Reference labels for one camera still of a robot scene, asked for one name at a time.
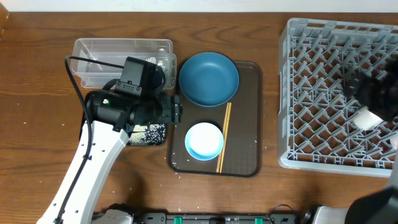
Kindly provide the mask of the pile of white rice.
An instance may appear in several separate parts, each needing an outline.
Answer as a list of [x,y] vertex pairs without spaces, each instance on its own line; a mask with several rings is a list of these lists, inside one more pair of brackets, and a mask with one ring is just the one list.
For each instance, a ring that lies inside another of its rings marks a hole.
[[164,124],[136,125],[130,135],[128,145],[159,146],[165,142],[167,127]]

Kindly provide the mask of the white cup green inside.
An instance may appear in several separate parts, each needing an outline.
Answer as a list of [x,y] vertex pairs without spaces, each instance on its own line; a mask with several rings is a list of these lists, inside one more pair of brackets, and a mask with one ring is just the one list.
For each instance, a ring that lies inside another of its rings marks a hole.
[[368,110],[367,106],[358,110],[358,115],[353,120],[354,124],[363,131],[369,131],[376,128],[384,120]]

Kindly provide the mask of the light blue bowl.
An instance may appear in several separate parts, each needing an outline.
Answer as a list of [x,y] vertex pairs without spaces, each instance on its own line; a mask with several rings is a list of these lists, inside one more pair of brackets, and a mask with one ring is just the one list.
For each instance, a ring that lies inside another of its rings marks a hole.
[[222,132],[214,124],[197,123],[185,135],[185,148],[196,160],[209,161],[221,152]]

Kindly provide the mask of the white cup pink inside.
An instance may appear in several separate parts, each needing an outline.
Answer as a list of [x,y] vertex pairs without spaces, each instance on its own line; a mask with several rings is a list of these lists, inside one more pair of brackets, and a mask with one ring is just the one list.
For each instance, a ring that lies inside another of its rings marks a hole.
[[398,135],[391,137],[390,143],[394,149],[398,149]]

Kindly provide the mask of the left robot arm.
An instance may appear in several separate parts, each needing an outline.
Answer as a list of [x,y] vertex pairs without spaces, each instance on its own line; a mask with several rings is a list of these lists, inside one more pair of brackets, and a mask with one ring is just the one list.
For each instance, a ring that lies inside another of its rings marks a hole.
[[133,215],[110,209],[93,219],[108,174],[135,125],[180,122],[177,95],[139,95],[96,90],[80,97],[85,114],[76,154],[51,205],[39,223],[132,223]]

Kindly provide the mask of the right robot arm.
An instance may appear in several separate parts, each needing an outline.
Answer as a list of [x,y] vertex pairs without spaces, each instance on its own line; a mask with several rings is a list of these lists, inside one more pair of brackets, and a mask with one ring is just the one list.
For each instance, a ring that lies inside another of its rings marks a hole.
[[[354,124],[363,131],[397,117],[397,59],[384,67],[386,76],[380,80],[364,73],[345,78],[343,94],[357,100],[359,109]],[[308,210],[302,223],[397,223],[397,161],[385,189],[355,200],[349,208],[319,206]]]

